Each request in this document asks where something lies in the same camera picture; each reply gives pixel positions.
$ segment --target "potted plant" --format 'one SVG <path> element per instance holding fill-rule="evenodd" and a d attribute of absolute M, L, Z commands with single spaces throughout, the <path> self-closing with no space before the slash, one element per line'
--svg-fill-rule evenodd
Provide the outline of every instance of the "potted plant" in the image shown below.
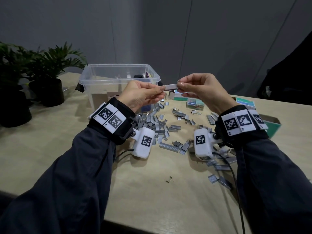
<path fill-rule="evenodd" d="M 60 105 L 64 102 L 62 82 L 57 77 L 70 66 L 84 69 L 87 61 L 80 50 L 72 50 L 72 44 L 63 47 L 49 48 L 38 52 L 37 58 L 28 64 L 29 88 L 37 95 L 46 107 Z"/>
<path fill-rule="evenodd" d="M 26 65 L 35 57 L 34 51 L 0 42 L 0 124 L 15 127 L 30 121 L 28 101 L 18 81 L 27 71 Z"/>

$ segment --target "black jacket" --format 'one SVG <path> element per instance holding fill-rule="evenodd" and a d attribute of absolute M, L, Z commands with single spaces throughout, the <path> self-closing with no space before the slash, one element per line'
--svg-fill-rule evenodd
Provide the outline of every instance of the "black jacket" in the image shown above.
<path fill-rule="evenodd" d="M 11 202 L 0 233 L 99 233 L 115 151 L 103 131 L 81 131 L 33 188 Z M 269 139 L 238 146 L 236 156 L 238 191 L 253 232 L 311 233 L 312 185 L 299 167 Z"/>

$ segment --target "black wrist strap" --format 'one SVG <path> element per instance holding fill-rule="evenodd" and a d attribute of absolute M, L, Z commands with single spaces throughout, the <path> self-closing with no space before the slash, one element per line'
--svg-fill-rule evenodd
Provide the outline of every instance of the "black wrist strap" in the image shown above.
<path fill-rule="evenodd" d="M 115 97 L 101 105 L 92 115 L 88 127 L 113 141 L 123 144 L 136 126 L 135 113 Z"/>
<path fill-rule="evenodd" d="M 250 141 L 268 139 L 267 126 L 255 110 L 237 105 L 223 112 L 216 121 L 216 136 L 229 147 L 242 146 Z"/>

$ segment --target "light wood tabletop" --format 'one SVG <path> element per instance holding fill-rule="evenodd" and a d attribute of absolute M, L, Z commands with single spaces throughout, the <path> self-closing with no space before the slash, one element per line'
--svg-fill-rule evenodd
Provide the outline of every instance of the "light wood tabletop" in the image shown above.
<path fill-rule="evenodd" d="M 60 76 L 65 102 L 56 107 L 31 108 L 33 118 L 16 128 L 0 128 L 0 190 L 21 194 L 30 189 L 41 174 L 71 147 L 72 139 L 88 124 L 92 113 L 88 96 L 75 91 L 80 74 Z M 312 178 L 312 106 L 247 98 L 255 102 L 260 114 L 280 120 L 282 126 L 272 140 L 306 174 Z M 177 107 L 196 125 L 178 121 L 172 114 Z M 171 144 L 193 140 L 199 124 L 209 126 L 210 114 L 205 106 L 201 115 L 191 114 L 184 101 L 169 101 L 157 115 L 165 114 L 167 125 L 180 125 L 181 131 L 170 132 Z M 117 154 L 133 143 L 128 139 Z M 218 174 L 196 157 L 152 146 L 148 159 L 127 156 L 113 165 L 111 191 L 105 220 L 152 233 L 242 233 L 236 194 L 208 176 L 222 175 L 233 182 L 229 172 Z M 245 219 L 246 233 L 251 233 Z"/>

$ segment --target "clear plastic container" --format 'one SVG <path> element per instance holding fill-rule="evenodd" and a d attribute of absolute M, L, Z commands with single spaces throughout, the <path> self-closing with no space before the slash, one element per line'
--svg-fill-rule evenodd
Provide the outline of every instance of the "clear plastic container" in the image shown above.
<path fill-rule="evenodd" d="M 150 77 L 134 78 L 135 75 Z M 160 76 L 147 64 L 89 64 L 80 75 L 79 83 L 88 94 L 92 109 L 97 109 L 111 97 L 118 96 L 130 80 L 157 84 Z"/>

